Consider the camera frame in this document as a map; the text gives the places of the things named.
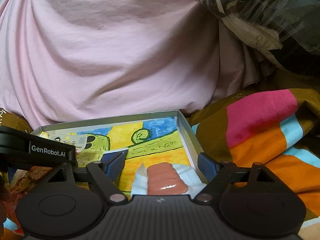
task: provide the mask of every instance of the colorful drawing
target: colorful drawing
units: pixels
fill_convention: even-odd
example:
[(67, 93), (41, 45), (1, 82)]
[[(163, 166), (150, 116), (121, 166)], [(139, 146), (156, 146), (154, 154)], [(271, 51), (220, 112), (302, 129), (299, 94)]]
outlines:
[(135, 172), (142, 162), (146, 167), (161, 162), (190, 165), (174, 117), (105, 127), (72, 135), (88, 136), (84, 150), (77, 155), (79, 167), (101, 160), (105, 151), (129, 148), (118, 184), (127, 196), (130, 196)]

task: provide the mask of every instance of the textured paper towel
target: textured paper towel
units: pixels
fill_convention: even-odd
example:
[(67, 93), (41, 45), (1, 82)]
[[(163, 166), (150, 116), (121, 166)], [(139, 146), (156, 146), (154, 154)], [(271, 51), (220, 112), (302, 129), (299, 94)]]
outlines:
[[(201, 182), (198, 175), (196, 174), (196, 171), (191, 166), (182, 164), (172, 164), (172, 166), (189, 188), (189, 190), (183, 195), (190, 195), (191, 198), (194, 198), (206, 186), (206, 184)], [(147, 169), (142, 163), (141, 166), (137, 169), (136, 175), (134, 177), (131, 189), (131, 197), (133, 195), (147, 195), (147, 191)]]

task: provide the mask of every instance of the orange fabric patch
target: orange fabric patch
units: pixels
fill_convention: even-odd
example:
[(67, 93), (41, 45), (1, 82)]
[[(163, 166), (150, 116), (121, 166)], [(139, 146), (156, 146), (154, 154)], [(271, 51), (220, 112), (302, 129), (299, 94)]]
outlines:
[(287, 141), (277, 124), (242, 144), (230, 149), (233, 162), (238, 167), (251, 167), (254, 162), (266, 163), (287, 148)]
[(290, 155), (279, 155), (266, 166), (298, 194), (309, 210), (320, 216), (319, 168)]

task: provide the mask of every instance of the pink patch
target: pink patch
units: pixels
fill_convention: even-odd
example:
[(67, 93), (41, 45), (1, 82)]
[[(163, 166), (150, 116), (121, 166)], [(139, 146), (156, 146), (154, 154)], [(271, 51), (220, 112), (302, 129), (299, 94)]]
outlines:
[(231, 149), (289, 118), (298, 109), (290, 90), (249, 95), (227, 107), (227, 143)]

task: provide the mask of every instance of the hand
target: hand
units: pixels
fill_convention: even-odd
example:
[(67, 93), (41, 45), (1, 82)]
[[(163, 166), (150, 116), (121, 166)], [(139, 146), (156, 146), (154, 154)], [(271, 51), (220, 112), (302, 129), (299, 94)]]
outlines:
[(3, 223), (7, 219), (7, 214), (4, 209), (4, 205), (2, 201), (7, 201), (10, 196), (10, 191), (7, 185), (4, 185), (2, 188), (0, 188), (0, 238), (4, 234), (4, 228), (3, 228)]

